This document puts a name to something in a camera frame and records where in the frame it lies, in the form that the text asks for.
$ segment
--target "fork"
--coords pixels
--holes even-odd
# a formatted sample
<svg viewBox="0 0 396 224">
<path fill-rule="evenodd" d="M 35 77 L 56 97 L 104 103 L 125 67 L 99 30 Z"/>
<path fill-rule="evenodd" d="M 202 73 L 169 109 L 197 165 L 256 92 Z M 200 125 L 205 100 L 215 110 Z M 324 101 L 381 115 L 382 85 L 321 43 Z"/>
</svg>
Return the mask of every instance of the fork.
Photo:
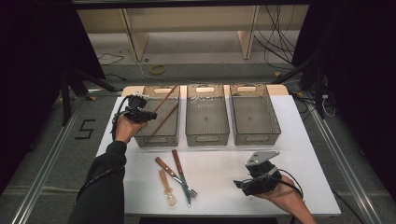
<svg viewBox="0 0 396 224">
<path fill-rule="evenodd" d="M 157 158 L 155 158 L 155 161 L 156 161 L 158 164 L 160 164 L 160 166 L 166 171 L 166 173 L 168 173 L 170 176 L 172 176 L 172 178 L 174 178 L 180 185 L 182 184 L 180 178 L 175 174 L 175 172 L 173 172 L 173 171 L 171 170 L 171 168 L 169 168 L 169 167 L 166 165 L 165 162 L 163 162 L 163 160 L 161 160 L 161 158 L 157 157 Z M 198 193 L 197 193 L 194 189 L 192 189 L 192 188 L 190 187 L 190 185 L 187 185 L 187 188 L 188 188 L 188 190 L 189 190 L 189 192 L 190 192 L 190 196 L 191 196 L 192 198 L 196 198 L 196 197 L 198 196 Z"/>
</svg>

